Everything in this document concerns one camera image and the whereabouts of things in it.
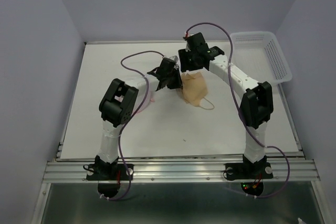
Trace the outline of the beige bra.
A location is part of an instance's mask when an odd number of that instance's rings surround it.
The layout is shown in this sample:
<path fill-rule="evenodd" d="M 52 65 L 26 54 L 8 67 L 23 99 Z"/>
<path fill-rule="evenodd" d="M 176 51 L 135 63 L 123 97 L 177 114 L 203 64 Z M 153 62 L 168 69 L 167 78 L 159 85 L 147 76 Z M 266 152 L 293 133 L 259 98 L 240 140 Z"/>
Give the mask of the beige bra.
<path fill-rule="evenodd" d="M 202 108 L 204 110 L 213 110 L 215 108 L 213 103 L 206 98 L 208 94 L 208 88 L 201 72 L 182 73 L 181 80 L 182 95 L 186 103 L 189 103 L 194 107 Z M 201 106 L 202 100 L 208 102 L 211 107 L 205 108 Z"/>

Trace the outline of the white mesh laundry bag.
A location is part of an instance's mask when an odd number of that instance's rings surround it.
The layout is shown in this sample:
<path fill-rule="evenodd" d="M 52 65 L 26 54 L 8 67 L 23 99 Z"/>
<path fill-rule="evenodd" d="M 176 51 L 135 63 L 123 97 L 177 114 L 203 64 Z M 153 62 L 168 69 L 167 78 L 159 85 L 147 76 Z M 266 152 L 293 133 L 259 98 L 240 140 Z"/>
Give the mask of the white mesh laundry bag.
<path fill-rule="evenodd" d="M 146 109 L 149 106 L 149 104 L 150 104 L 150 102 L 151 102 L 151 100 L 154 96 L 154 93 L 155 93 L 154 91 L 149 91 L 146 95 L 146 98 L 145 98 L 144 102 L 142 103 L 142 101 L 145 97 L 146 91 L 145 90 L 139 91 L 138 96 L 136 98 L 136 102 L 135 102 L 135 105 L 134 105 L 133 112 L 135 112 L 138 109 L 140 104 L 142 104 L 142 105 L 140 106 L 140 108 L 138 110 L 138 113 L 140 113 L 141 111 Z"/>

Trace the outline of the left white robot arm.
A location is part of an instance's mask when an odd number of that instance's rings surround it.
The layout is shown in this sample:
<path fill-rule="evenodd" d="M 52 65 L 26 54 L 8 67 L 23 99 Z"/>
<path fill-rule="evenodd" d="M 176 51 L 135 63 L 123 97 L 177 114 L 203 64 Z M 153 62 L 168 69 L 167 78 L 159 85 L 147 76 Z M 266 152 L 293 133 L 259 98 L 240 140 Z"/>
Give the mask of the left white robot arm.
<path fill-rule="evenodd" d="M 177 57 L 164 57 L 160 65 L 139 78 L 122 81 L 112 80 L 100 104 L 103 120 L 102 141 L 94 164 L 106 179 L 113 178 L 117 172 L 118 146 L 122 128 L 135 112 L 144 110 L 151 94 L 164 88 L 182 87 Z"/>

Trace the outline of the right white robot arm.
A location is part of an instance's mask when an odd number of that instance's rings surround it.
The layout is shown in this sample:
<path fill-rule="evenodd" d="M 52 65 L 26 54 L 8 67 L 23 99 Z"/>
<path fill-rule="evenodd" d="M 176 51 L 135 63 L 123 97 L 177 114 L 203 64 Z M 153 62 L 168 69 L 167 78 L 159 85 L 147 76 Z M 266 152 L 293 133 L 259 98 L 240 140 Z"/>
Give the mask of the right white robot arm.
<path fill-rule="evenodd" d="M 241 170 L 253 177 L 260 172 L 265 157 L 267 122 L 274 111 L 272 86 L 249 77 L 219 47 L 209 47 L 202 33 L 185 36 L 186 48 L 178 51 L 182 72 L 206 69 L 226 82 L 238 116 L 246 130 L 246 145 Z"/>

